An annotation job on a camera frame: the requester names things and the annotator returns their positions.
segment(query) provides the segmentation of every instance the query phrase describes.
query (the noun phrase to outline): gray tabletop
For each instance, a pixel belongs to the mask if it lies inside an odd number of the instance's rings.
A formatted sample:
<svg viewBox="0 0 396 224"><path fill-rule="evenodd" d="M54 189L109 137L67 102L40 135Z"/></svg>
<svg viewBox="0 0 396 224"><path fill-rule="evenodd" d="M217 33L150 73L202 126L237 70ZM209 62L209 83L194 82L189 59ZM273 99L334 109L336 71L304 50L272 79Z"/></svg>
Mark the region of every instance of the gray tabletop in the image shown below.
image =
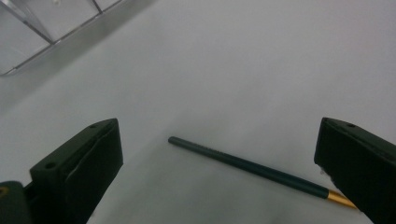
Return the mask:
<svg viewBox="0 0 396 224"><path fill-rule="evenodd" d="M393 1L126 2L0 78L0 181L118 118L124 165L90 223L371 221L167 143L171 135L334 189L322 117L396 143Z"/></svg>

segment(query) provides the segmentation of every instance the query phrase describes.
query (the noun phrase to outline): white table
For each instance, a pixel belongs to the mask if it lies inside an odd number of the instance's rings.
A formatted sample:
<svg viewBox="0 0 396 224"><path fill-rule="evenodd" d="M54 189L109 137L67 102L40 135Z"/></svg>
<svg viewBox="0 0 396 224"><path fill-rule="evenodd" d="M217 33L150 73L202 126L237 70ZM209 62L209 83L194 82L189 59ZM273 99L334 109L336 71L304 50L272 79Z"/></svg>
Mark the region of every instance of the white table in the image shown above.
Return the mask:
<svg viewBox="0 0 396 224"><path fill-rule="evenodd" d="M0 181L86 126L124 165L90 223L351 223L357 211L167 143L171 135L333 189L322 117L396 143L393 1L140 1L0 78Z"/></svg>

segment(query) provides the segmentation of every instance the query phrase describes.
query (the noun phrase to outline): dark green chopstick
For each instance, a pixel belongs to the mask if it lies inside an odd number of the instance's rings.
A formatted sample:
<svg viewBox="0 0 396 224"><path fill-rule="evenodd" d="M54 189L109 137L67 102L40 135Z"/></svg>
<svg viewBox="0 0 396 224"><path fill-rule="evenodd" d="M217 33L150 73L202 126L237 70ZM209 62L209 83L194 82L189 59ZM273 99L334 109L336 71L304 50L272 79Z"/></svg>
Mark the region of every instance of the dark green chopstick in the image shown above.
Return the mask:
<svg viewBox="0 0 396 224"><path fill-rule="evenodd" d="M265 177L267 179L273 180L279 184L303 191L305 193L317 196L322 199L329 199L332 201L336 201L338 203L342 203L344 205L355 207L353 203L338 193L326 189L320 185L314 184L307 180L301 179L294 175L288 175L286 173L280 172L278 170L271 169L269 167L259 165L252 161L246 161L235 156L219 152L208 147L202 147L192 142L177 138L177 137L170 137L168 139L170 144L173 144L178 147L182 147L188 149L193 152L197 152L199 154L205 155L209 158L215 159L217 161L222 161L227 163L231 166L240 168L247 172L253 173L255 175L259 175Z"/></svg>

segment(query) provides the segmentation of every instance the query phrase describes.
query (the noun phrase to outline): black object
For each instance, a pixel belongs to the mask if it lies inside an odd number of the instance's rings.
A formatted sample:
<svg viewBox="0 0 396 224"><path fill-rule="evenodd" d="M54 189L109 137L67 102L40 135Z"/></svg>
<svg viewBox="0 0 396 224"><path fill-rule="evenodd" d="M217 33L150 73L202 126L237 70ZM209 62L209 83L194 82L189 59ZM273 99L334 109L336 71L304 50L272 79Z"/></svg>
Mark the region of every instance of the black object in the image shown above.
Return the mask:
<svg viewBox="0 0 396 224"><path fill-rule="evenodd" d="M315 163L374 223L396 223L396 146L354 124L324 118Z"/></svg>
<svg viewBox="0 0 396 224"><path fill-rule="evenodd" d="M35 165L32 183L0 183L0 223L86 223L122 166L116 119L97 122Z"/></svg>
<svg viewBox="0 0 396 224"><path fill-rule="evenodd" d="M197 152L217 161L222 161L231 166L238 167L255 175L265 177L279 184L286 185L288 187L303 191L319 198L327 199L329 196L328 189L307 180L301 179L297 176L288 175L278 170L274 170L251 161L246 161L235 156L210 149L208 147L202 147L177 137L170 137L168 139L168 142L178 147Z"/></svg>

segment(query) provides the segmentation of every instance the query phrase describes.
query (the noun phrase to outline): gold band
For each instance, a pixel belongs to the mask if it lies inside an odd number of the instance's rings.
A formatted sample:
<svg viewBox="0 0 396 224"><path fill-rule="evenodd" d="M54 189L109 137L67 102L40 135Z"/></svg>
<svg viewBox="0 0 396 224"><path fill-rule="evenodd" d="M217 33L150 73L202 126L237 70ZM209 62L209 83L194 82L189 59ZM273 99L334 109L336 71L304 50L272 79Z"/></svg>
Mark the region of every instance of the gold band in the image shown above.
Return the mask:
<svg viewBox="0 0 396 224"><path fill-rule="evenodd" d="M353 202L351 202L348 198L331 189L329 189L329 196L327 196L327 200L340 203L351 208L357 208L355 204L353 204Z"/></svg>

